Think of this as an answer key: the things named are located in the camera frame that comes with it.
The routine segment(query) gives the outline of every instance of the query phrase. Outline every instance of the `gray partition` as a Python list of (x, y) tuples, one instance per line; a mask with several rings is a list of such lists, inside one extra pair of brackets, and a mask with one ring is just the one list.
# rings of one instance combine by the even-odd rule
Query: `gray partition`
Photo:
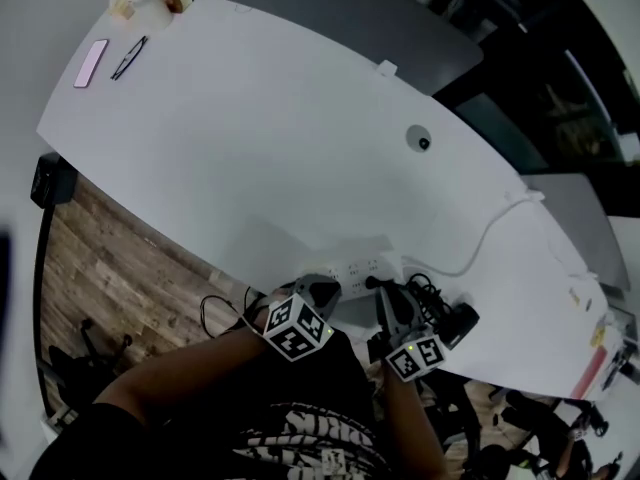
[(558, 221), (598, 281), (629, 290), (629, 275), (607, 215), (584, 174), (523, 176), (532, 190), (545, 195), (542, 204)]
[(231, 0), (322, 34), (431, 95), (482, 60), (482, 50), (411, 0)]

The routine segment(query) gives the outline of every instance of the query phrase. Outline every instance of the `black t-shirt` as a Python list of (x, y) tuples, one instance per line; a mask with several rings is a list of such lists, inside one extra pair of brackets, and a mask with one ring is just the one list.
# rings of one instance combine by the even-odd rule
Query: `black t-shirt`
[(295, 363), (265, 353), (160, 428), (95, 404), (45, 451), (31, 478), (306, 480), (323, 477), (323, 461), (344, 464), (344, 479), (387, 478), (373, 427), (366, 376), (336, 333)]
[(588, 480), (591, 477), (593, 464), (591, 454), (584, 441), (578, 441), (573, 445), (571, 458), (569, 459), (569, 469), (562, 477), (562, 480)]

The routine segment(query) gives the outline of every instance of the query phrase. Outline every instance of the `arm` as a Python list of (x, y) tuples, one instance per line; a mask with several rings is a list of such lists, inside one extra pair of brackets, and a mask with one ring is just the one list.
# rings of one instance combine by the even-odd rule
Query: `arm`
[(567, 447), (562, 452), (560, 460), (558, 461), (558, 467), (556, 468), (556, 476), (562, 478), (569, 471), (569, 462), (571, 461), (571, 452), (573, 451), (573, 445), (575, 444), (573, 433), (569, 433), (569, 442)]
[(444, 454), (413, 382), (384, 364), (386, 420), (398, 457), (411, 479), (447, 480)]
[(120, 407), (149, 426), (167, 409), (202, 393), (268, 348), (250, 329), (234, 331), (132, 368), (107, 386), (95, 403)]

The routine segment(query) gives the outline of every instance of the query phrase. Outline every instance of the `red stripe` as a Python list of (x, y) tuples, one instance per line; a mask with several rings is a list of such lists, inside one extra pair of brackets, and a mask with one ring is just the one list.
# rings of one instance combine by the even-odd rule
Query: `red stripe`
[(598, 372), (600, 371), (600, 367), (604, 363), (605, 358), (607, 357), (607, 349), (600, 346), (596, 349), (589, 362), (589, 366), (587, 366), (586, 370), (582, 374), (582, 377), (576, 384), (576, 387), (573, 388), (571, 392), (571, 398), (574, 399), (582, 399), (589, 389), (589, 386), (593, 382), (593, 379), (596, 378)]

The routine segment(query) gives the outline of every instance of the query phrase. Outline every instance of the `white cable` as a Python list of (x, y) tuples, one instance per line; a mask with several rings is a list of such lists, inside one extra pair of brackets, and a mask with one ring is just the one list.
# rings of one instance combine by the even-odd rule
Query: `white cable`
[(522, 197), (522, 199), (518, 199), (517, 201), (511, 203), (509, 206), (507, 206), (506, 208), (504, 208), (503, 210), (498, 212), (498, 214), (495, 215), (489, 221), (487, 226), (484, 228), (484, 231), (482, 232), (482, 236), (480, 237), (480, 241), (478, 242), (478, 245), (476, 246), (475, 250), (473, 251), (473, 254), (471, 255), (471, 258), (469, 258), (467, 263), (460, 270), (457, 270), (455, 272), (446, 272), (444, 270), (440, 270), (440, 269), (438, 269), (436, 267), (432, 267), (431, 265), (427, 265), (426, 263), (422, 263), (421, 261), (417, 261), (417, 260), (414, 260), (414, 263), (405, 263), (404, 266), (406, 266), (406, 267), (424, 268), (424, 269), (430, 270), (431, 272), (435, 272), (436, 274), (440, 274), (441, 276), (445, 276), (445, 277), (461, 277), (461, 276), (465, 275), (469, 271), (469, 269), (473, 266), (473, 264), (475, 263), (476, 258), (478, 257), (478, 254), (480, 253), (480, 249), (482, 248), (482, 244), (484, 243), (484, 239), (487, 236), (487, 233), (489, 232), (489, 230), (492, 228), (492, 226), (496, 222), (498, 222), (507, 213), (509, 213), (516, 206), (519, 206), (522, 203), (537, 203), (537, 202), (542, 201), (543, 199), (544, 199), (544, 194), (542, 194), (542, 192), (527, 191), (526, 194)]

